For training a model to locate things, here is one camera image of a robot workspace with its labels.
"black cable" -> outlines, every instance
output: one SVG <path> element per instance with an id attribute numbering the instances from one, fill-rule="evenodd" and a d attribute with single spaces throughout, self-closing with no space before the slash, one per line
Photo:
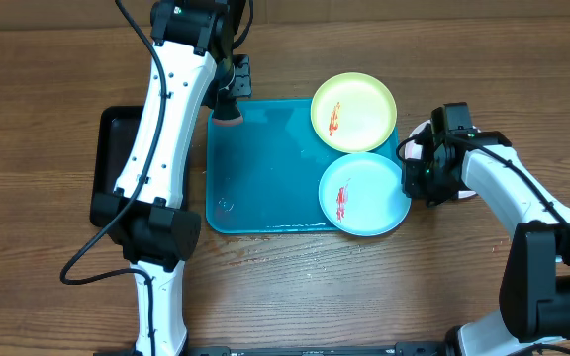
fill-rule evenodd
<path id="1" fill-rule="evenodd" d="M 481 145 L 472 143 L 471 141 L 469 141 L 467 139 L 459 138 L 457 136 L 452 136 L 452 135 L 447 135 L 445 137 L 445 139 L 448 141 L 461 143 L 461 144 L 464 144 L 466 146 L 478 149 L 478 150 L 484 152 L 485 154 L 489 155 L 490 157 L 496 159 L 500 163 L 503 163 L 506 167 L 513 170 L 519 177 L 521 177 L 521 179 L 524 181 L 524 183 L 527 184 L 527 186 L 533 192 L 533 194 L 544 205 L 544 208 L 560 223 L 560 225 L 562 225 L 562 227 L 570 235 L 570 224 L 564 218 L 562 218 L 562 216 L 555 210 L 555 208 L 553 207 L 553 204 L 551 202 L 549 202 L 544 197 L 544 195 L 542 195 L 542 192 L 540 192 L 540 190 L 535 186 L 535 184 L 533 184 L 533 182 L 529 179 L 529 177 L 526 174 L 524 174 L 520 169 L 518 169 L 516 166 L 514 166 L 514 164 L 511 162 L 511 160 L 506 160 L 505 158 L 503 158 L 500 155 L 492 152 L 491 150 L 489 150 L 489 149 L 487 149 Z"/>
<path id="2" fill-rule="evenodd" d="M 247 25 L 245 25 L 245 29 L 243 30 L 241 35 L 238 37 L 236 41 L 233 42 L 233 49 L 237 49 L 243 44 L 243 41 L 245 41 L 247 34 L 249 34 L 249 27 L 252 26 L 253 20 L 254 20 L 254 0 L 249 0 L 249 20 L 247 20 Z"/>
<path id="3" fill-rule="evenodd" d="M 150 354 L 151 356 L 155 356 L 155 328 L 153 327 L 153 283 L 152 279 L 148 276 L 145 271 L 135 269 L 135 268 L 125 268 L 116 271 L 106 272 L 99 274 L 97 276 L 78 279 L 78 280 L 71 280 L 67 278 L 67 272 L 71 269 L 71 267 L 93 246 L 98 242 L 108 231 L 114 227 L 114 225 L 127 213 L 129 208 L 134 204 L 138 195 L 143 189 L 143 186 L 146 182 L 146 177 L 148 175 L 148 170 L 153 162 L 153 157 L 155 156 L 155 149 L 157 148 L 157 143 L 159 142 L 159 137 L 162 131 L 162 124 L 164 123 L 164 114 L 166 112 L 166 77 L 164 74 L 164 68 L 162 67 L 161 60 L 157 56 L 155 52 L 155 48 L 151 45 L 148 41 L 148 38 L 143 33 L 142 29 L 136 24 L 136 21 L 131 17 L 127 9 L 122 4 L 121 0 L 116 0 L 116 5 L 120 12 L 123 14 L 129 25 L 136 31 L 138 37 L 142 40 L 144 45 L 146 45 L 146 49 L 150 52 L 150 55 L 153 57 L 153 61 L 155 62 L 155 67 L 157 68 L 157 72 L 159 74 L 160 79 L 160 103 L 159 103 L 159 115 L 157 117 L 157 126 L 155 127 L 155 134 L 153 135 L 153 140 L 151 142 L 150 149 L 148 151 L 148 155 L 146 156 L 146 161 L 144 162 L 144 167 L 142 169 L 142 174 L 138 179 L 138 185 L 136 189 L 132 193 L 131 197 L 125 204 L 125 206 L 120 210 L 120 212 L 105 226 L 103 227 L 92 239 L 89 240 L 74 256 L 72 256 L 69 261 L 63 266 L 63 269 L 60 271 L 60 282 L 66 285 L 83 285 L 87 283 L 92 283 L 96 281 L 100 281 L 105 278 L 119 276 L 127 273 L 138 274 L 144 277 L 144 283 L 148 289 L 148 337 L 150 338 Z"/>
<path id="4" fill-rule="evenodd" d="M 404 139 L 403 141 L 400 142 L 400 144 L 397 145 L 397 148 L 395 149 L 395 155 L 397 155 L 397 158 L 399 158 L 399 160 L 401 160 L 402 163 L 406 163 L 406 158 L 402 157 L 402 155 L 400 154 L 400 150 L 402 150 L 402 147 L 404 147 L 408 142 L 417 139 L 418 136 L 419 134 L 413 134 L 412 136 Z"/>
<path id="5" fill-rule="evenodd" d="M 542 354 L 543 350 L 551 350 L 561 352 L 565 355 L 570 355 L 570 348 L 557 346 L 557 345 L 549 345 L 549 344 L 533 344 L 527 348 L 524 348 L 521 351 L 517 351 L 509 356 L 524 356 L 528 355 L 530 352 L 537 351 L 540 355 Z"/>

